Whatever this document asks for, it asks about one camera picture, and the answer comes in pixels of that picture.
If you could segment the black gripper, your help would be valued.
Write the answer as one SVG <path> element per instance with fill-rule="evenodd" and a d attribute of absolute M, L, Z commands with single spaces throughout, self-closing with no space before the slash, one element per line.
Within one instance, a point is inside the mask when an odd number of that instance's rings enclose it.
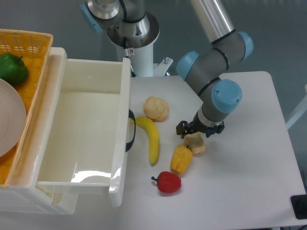
<path fill-rule="evenodd" d="M 195 114 L 192 122 L 180 121 L 176 126 L 176 134 L 180 138 L 184 138 L 188 134 L 192 134 L 193 128 L 197 132 L 204 133 L 206 138 L 209 138 L 214 134 L 221 134 L 225 128 L 223 121 L 211 121 L 203 113 L 202 109 L 199 109 Z"/>

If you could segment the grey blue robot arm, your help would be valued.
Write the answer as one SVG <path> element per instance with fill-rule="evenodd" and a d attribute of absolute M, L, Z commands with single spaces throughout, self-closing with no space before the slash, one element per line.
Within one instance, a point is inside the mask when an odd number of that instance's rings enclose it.
<path fill-rule="evenodd" d="M 239 85 L 220 76 L 252 53 L 253 42 L 248 34 L 235 30 L 220 1 L 193 0 L 191 5 L 212 49 L 204 55 L 191 51 L 177 63 L 177 73 L 202 100 L 202 106 L 191 122 L 181 121 L 176 132 L 181 137 L 196 132 L 209 137 L 224 130 L 225 118 L 242 98 Z M 152 48 L 160 29 L 144 1 L 86 0 L 81 12 L 93 31 L 107 32 L 119 58 L 131 61 L 132 77 L 153 76 L 158 66 L 145 50 Z"/>

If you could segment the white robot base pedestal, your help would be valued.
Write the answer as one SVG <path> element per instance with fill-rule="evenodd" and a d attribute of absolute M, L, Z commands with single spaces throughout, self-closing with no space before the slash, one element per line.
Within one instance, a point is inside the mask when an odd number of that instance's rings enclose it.
<path fill-rule="evenodd" d="M 137 77 L 168 76 L 173 59 L 165 57 L 154 63 L 154 43 L 160 34 L 157 19 L 150 13 L 138 22 L 121 21 L 107 29 L 110 41 L 116 47 L 118 60 L 130 59 L 130 69 Z"/>

